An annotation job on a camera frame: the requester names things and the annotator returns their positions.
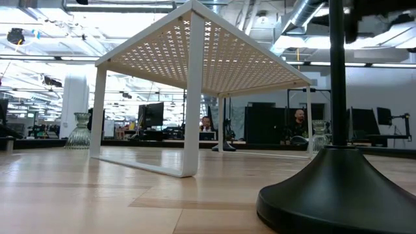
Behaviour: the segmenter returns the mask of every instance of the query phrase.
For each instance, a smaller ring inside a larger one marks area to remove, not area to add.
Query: cross pattern
[[[117,54],[111,62],[185,83],[190,24],[190,12],[187,12]],[[222,93],[295,80],[299,80],[295,73],[205,19],[203,88]]]

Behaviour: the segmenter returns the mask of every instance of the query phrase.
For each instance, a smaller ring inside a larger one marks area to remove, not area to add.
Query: desk
[[[163,140],[163,142],[181,142],[184,143],[185,140]],[[212,144],[218,144],[217,140],[200,140],[200,143],[212,143]],[[232,144],[245,144],[245,141],[233,141]]]

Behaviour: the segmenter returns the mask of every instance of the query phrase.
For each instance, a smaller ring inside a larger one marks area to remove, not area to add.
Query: perforated tabletop
[[[196,0],[102,56],[96,66],[186,88],[192,11],[205,21],[203,93],[238,95],[311,84],[301,72]]]

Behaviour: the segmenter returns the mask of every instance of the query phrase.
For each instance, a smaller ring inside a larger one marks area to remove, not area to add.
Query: black partition
[[[279,144],[285,127],[285,109],[246,107],[244,138],[247,144]]]

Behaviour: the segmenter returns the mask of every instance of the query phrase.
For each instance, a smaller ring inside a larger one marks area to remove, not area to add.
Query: exposed ductwork
[[[296,27],[305,27],[323,6],[323,0],[298,0],[293,8],[291,23]]]
[[[257,15],[257,11],[259,10],[259,5],[261,3],[261,0],[255,0],[254,6],[252,8],[252,14],[250,15],[250,19],[248,20],[247,28],[246,28],[246,34],[249,36],[250,31],[252,30],[255,16]]]
[[[276,34],[305,34],[307,24],[324,5],[325,0],[297,0],[290,13],[279,17]]]

